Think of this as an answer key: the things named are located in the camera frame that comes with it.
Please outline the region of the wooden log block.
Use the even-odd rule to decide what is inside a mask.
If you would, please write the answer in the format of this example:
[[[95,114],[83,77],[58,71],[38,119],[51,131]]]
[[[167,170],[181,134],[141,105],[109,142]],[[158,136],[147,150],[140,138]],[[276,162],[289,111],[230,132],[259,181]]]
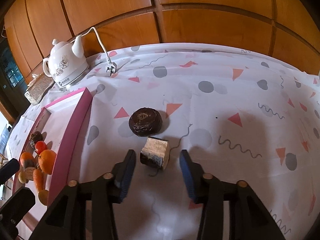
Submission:
[[[142,164],[165,170],[170,158],[169,141],[148,137],[139,157]]]

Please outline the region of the orange carrot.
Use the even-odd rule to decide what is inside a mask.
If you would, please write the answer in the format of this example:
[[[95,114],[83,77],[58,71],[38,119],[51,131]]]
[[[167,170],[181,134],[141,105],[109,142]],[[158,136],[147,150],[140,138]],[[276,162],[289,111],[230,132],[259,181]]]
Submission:
[[[33,181],[37,192],[44,189],[44,174],[40,168],[33,171]]]

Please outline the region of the red tomato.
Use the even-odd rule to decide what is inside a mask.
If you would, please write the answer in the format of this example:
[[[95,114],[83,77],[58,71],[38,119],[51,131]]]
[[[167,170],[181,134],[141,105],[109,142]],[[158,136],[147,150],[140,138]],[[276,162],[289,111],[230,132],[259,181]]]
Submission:
[[[43,151],[47,150],[47,144],[44,141],[38,141],[35,144],[35,152],[40,155]]]

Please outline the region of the woven tissue box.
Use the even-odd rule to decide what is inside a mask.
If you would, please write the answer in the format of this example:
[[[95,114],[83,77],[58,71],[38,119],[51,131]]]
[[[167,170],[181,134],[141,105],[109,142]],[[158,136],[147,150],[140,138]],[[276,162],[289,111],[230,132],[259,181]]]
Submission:
[[[44,73],[32,74],[32,77],[33,79],[28,83],[24,96],[31,105],[37,105],[52,87],[54,80]]]

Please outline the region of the orange mandarin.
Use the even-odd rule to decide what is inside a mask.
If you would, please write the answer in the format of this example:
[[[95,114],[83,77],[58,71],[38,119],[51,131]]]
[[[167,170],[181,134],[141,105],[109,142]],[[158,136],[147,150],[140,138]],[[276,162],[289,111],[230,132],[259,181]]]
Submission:
[[[52,150],[44,150],[39,155],[40,169],[48,175],[52,175],[57,154]]]
[[[35,160],[33,155],[29,152],[23,152],[20,156],[20,163],[23,167],[34,166]]]

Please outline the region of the small beige ball in tray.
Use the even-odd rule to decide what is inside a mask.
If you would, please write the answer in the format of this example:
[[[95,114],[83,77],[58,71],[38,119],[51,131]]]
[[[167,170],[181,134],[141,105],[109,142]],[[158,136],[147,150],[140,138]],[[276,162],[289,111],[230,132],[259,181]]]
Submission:
[[[21,172],[18,174],[18,180],[19,180],[19,182],[20,182],[21,184],[26,184],[26,183],[28,182],[24,171],[21,171]]]

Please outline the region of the patterned white tablecloth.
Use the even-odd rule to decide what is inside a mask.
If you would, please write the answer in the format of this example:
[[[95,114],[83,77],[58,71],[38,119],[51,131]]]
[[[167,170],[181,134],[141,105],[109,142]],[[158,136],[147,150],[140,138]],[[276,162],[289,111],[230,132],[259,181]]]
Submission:
[[[204,44],[156,44],[103,54],[71,91],[92,104],[69,179],[91,181],[139,152],[129,118],[150,107],[170,145],[164,171],[136,165],[129,194],[114,207],[120,239],[195,239],[201,206],[191,202],[179,155],[222,181],[247,181],[286,239],[304,239],[319,215],[319,76],[252,51]]]

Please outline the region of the wooden block in tray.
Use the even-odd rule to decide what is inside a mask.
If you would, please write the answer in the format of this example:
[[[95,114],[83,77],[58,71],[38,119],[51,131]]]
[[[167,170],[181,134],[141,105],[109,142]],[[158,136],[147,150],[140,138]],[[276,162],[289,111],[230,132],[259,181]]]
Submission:
[[[33,172],[37,168],[35,161],[32,159],[25,160],[23,163],[24,174],[27,180],[33,179]]]

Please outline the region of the small yellow round fruit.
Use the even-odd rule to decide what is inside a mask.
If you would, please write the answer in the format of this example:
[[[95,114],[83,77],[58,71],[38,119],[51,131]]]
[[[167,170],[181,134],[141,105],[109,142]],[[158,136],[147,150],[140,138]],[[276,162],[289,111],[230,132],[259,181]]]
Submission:
[[[45,189],[38,192],[38,199],[40,203],[44,206],[48,205],[48,194],[49,191]]]

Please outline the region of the wooden panelled cabinet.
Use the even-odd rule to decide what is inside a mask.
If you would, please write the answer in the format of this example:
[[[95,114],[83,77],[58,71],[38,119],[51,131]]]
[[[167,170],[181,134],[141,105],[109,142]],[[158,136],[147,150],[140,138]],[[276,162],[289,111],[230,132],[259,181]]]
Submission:
[[[53,39],[69,41],[90,27],[108,50],[210,43],[319,73],[319,25],[300,0],[1,0],[1,39],[26,81],[41,72]]]

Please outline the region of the white ceramic electric kettle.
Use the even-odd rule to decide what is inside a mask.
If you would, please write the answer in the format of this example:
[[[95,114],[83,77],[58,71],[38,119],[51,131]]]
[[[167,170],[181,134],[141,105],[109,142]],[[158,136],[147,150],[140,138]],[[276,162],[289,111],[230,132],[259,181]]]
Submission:
[[[87,68],[81,35],[73,42],[53,39],[49,57],[43,59],[43,72],[51,77],[59,88],[76,80]]]

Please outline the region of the orange mandarin in tray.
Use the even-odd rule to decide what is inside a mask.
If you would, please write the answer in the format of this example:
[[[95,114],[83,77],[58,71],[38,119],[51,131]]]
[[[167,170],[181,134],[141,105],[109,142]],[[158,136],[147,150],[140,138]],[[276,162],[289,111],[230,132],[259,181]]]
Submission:
[[[20,156],[20,163],[23,167],[34,166],[35,160],[33,155],[29,152],[23,152]]]

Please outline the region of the dark round chocolate pastry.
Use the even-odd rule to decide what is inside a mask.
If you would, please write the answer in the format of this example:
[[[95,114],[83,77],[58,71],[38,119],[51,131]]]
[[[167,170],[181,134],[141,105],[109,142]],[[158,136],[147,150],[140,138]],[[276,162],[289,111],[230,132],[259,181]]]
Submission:
[[[129,119],[129,128],[139,137],[148,137],[158,133],[163,120],[159,111],[153,108],[140,108]]]

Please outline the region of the pink shallow box tray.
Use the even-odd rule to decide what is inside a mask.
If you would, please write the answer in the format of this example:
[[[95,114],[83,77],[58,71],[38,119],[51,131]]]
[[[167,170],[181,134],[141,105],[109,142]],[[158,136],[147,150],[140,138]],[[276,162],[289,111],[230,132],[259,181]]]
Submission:
[[[35,229],[46,209],[67,184],[75,143],[92,99],[86,87],[78,89],[42,107],[35,114],[35,120],[21,117],[21,123],[12,130],[7,151],[13,158],[19,159],[23,152],[31,152],[29,136],[35,131],[44,134],[44,142],[56,153],[52,174],[44,176],[44,185],[48,190],[46,206],[40,203],[34,182],[26,184],[36,198],[36,204],[23,218],[30,230]]]

